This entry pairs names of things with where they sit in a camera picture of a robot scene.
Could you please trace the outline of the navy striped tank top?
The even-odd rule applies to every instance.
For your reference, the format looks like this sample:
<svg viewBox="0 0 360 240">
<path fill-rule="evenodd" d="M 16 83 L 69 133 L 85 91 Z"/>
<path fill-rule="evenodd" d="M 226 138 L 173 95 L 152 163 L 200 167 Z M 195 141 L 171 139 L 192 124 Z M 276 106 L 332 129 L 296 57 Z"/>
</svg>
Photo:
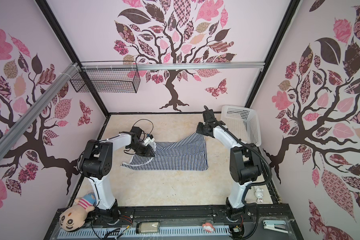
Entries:
<svg viewBox="0 0 360 240">
<path fill-rule="evenodd" d="M 178 142 L 157 142 L 155 157 L 135 155 L 121 166 L 135 171 L 206 171 L 206 140 L 203 135 L 193 133 Z"/>
</svg>

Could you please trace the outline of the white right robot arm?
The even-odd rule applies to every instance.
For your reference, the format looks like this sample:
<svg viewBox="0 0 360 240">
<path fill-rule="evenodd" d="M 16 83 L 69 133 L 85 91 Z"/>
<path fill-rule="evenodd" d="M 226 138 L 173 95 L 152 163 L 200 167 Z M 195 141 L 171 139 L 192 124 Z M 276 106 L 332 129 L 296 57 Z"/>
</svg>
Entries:
<svg viewBox="0 0 360 240">
<path fill-rule="evenodd" d="M 235 184 L 226 200 L 227 217 L 237 219 L 246 212 L 246 194 L 258 176 L 263 172 L 262 161 L 255 145 L 245 144 L 216 119 L 215 114 L 204 106 L 203 122 L 198 123 L 196 132 L 218 140 L 230 150 L 229 171 Z"/>
</svg>

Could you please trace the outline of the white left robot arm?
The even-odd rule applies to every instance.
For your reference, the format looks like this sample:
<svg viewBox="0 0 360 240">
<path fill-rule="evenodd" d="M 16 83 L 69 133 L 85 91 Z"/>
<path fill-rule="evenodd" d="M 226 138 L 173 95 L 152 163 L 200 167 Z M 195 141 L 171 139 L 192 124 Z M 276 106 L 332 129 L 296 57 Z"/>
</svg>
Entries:
<svg viewBox="0 0 360 240">
<path fill-rule="evenodd" d="M 89 179 L 97 203 L 95 212 L 98 216 L 117 220 L 120 216 L 118 203 L 114 197 L 109 180 L 109 173 L 113 165 L 113 152 L 118 149 L 133 150 L 137 156 L 153 158 L 156 143 L 152 134 L 143 139 L 143 130 L 132 127 L 129 132 L 120 132 L 118 135 L 105 140 L 89 140 L 79 160 L 79 170 Z"/>
</svg>

